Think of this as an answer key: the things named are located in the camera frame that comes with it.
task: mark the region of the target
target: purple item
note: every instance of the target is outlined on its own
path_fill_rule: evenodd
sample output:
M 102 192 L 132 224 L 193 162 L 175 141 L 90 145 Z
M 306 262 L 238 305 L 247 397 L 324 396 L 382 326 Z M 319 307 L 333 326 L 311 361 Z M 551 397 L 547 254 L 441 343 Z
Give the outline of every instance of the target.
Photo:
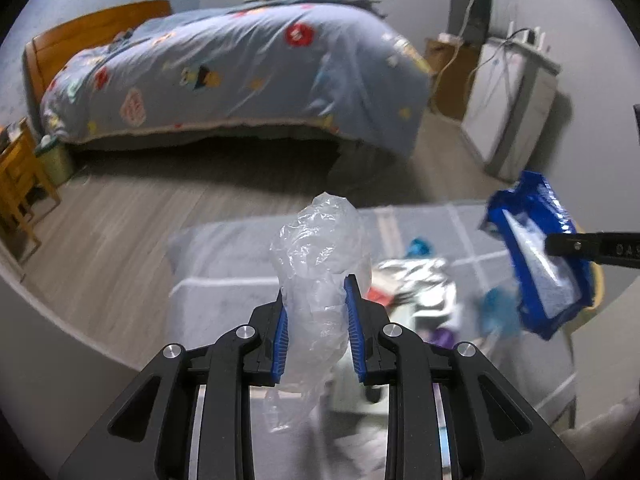
M 429 343 L 440 346 L 441 348 L 453 350 L 453 347 L 456 345 L 456 336 L 448 328 L 437 328 L 431 332 Z

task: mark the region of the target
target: white cabinet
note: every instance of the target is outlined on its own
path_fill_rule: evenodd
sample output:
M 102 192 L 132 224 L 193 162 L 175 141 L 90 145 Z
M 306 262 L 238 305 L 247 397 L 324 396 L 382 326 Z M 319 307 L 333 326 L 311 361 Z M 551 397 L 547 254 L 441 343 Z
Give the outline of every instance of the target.
M 529 45 L 501 44 L 490 38 L 482 48 L 462 130 L 485 171 L 514 182 L 540 138 L 560 67 Z

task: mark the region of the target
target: blue duvet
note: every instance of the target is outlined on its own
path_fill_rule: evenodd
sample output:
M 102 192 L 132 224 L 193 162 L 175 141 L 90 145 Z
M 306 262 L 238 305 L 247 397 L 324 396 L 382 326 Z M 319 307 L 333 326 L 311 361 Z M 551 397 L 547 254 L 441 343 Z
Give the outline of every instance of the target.
M 332 1 L 185 12 L 84 50 L 42 99 L 46 133 L 82 143 L 300 123 L 408 155 L 430 69 L 373 12 Z

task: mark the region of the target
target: blue plastic bag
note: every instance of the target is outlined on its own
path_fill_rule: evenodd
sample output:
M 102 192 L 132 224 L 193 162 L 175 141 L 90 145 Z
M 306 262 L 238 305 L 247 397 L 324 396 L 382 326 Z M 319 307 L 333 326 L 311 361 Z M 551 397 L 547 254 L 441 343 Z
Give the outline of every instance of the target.
M 546 235 L 570 234 L 576 229 L 544 176 L 523 171 L 512 189 L 494 194 L 482 229 L 507 245 L 522 292 L 518 312 L 527 330 L 549 340 L 591 304 L 589 263 L 545 254 Z

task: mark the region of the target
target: clear plastic bag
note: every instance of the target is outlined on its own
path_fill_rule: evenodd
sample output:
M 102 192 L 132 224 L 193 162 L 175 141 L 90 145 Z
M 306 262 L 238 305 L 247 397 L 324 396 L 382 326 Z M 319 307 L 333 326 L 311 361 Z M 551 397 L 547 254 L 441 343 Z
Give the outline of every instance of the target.
M 564 258 L 546 255 L 546 235 L 531 218 L 518 221 L 508 211 L 504 216 L 529 268 L 542 309 L 553 319 L 582 295 L 571 267 Z
M 322 193 L 282 227 L 271 244 L 271 261 L 289 330 L 284 374 L 265 398 L 267 425 L 280 431 L 311 412 L 347 348 L 344 279 L 355 274 L 363 294 L 369 289 L 369 238 L 347 199 Z

